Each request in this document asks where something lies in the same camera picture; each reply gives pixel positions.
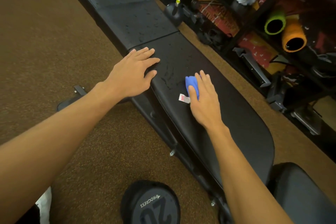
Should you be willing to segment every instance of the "black leather upholstery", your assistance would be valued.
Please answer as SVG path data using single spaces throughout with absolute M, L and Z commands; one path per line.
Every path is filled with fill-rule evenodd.
M 188 104 L 178 101 L 187 94 L 184 78 L 203 69 L 214 83 L 233 139 L 261 180 L 266 183 L 274 159 L 272 136 L 253 108 L 230 82 L 169 22 L 152 0 L 88 0 L 90 12 L 105 34 L 113 34 L 122 54 L 134 47 L 155 48 L 161 59 L 151 87 L 184 140 L 209 173 L 221 184 L 219 166 L 206 131 L 193 118 Z
M 278 169 L 274 197 L 295 224 L 336 223 L 336 206 L 305 171 L 294 163 Z

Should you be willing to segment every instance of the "orange foam roller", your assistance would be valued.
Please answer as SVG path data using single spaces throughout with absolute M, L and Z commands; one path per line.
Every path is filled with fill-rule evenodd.
M 282 48 L 286 52 L 297 52 L 305 47 L 307 38 L 297 18 L 287 18 L 282 31 Z

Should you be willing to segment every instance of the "brown carpet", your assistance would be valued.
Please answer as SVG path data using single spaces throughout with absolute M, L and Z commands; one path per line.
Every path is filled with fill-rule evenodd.
M 72 86 L 91 89 L 121 59 L 77 0 L 0 0 L 0 142 L 55 112 Z M 299 164 L 336 203 L 336 164 L 185 25 L 181 31 L 232 82 L 270 128 L 275 163 Z M 125 103 L 96 126 L 52 185 L 51 223 L 122 223 L 119 203 L 137 179 L 171 186 L 182 223 L 216 223 L 207 194 L 145 119 Z

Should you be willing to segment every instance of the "person's left hand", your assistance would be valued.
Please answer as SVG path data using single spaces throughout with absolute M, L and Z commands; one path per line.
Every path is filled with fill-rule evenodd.
M 139 51 L 132 50 L 114 67 L 104 81 L 105 86 L 112 88 L 111 94 L 118 94 L 120 99 L 133 97 L 149 89 L 151 80 L 156 75 L 156 70 L 145 71 L 150 66 L 158 63 L 159 58 L 150 58 L 154 49 L 145 47 Z

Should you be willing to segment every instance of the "white logo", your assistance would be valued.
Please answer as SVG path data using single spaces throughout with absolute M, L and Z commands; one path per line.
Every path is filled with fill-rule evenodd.
M 152 202 L 153 200 L 155 199 L 158 199 L 160 196 L 159 195 L 156 195 L 156 196 L 153 196 L 151 197 L 150 199 L 148 199 L 147 201 L 143 202 L 140 206 L 141 208 L 144 207 L 145 205 L 148 205 L 150 202 Z

